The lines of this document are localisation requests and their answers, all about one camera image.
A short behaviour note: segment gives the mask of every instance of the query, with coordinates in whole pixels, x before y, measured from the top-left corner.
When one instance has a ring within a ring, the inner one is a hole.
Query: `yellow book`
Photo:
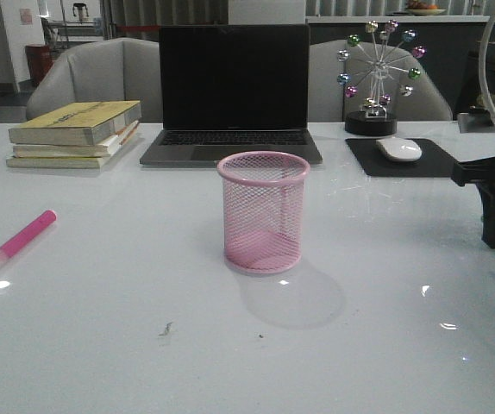
[[[135,134],[138,122],[131,123],[121,134],[110,137],[117,145],[113,146],[107,156],[61,156],[59,153],[43,156],[18,157],[15,154],[6,159],[6,166],[16,168],[100,168],[108,162],[119,150],[130,141]]]
[[[19,158],[109,157],[115,154],[136,130],[138,123],[138,121],[134,121],[126,128],[100,141],[96,145],[15,144],[13,147],[14,156]]]
[[[8,130],[14,144],[96,145],[141,118],[140,101],[75,102]]]

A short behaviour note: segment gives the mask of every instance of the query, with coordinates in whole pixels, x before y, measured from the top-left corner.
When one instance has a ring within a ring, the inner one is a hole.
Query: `laptop screen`
[[[307,126],[308,25],[160,31],[166,129]]]

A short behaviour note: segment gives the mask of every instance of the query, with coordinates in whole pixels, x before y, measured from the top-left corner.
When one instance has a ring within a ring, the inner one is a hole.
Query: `bowl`
[[[415,16],[435,16],[440,15],[445,9],[407,9],[406,11]]]

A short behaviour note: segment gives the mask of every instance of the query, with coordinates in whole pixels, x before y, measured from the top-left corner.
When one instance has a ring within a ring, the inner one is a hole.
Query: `white mouse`
[[[416,161],[422,156],[422,149],[413,140],[397,138],[381,138],[376,140],[379,150],[391,161]]]

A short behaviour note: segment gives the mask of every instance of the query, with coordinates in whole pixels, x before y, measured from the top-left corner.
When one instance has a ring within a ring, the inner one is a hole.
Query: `mouse pad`
[[[378,149],[374,138],[348,138],[353,152],[365,173],[371,177],[447,177],[450,178],[456,160],[431,140],[413,140],[422,149],[419,160],[389,161]]]

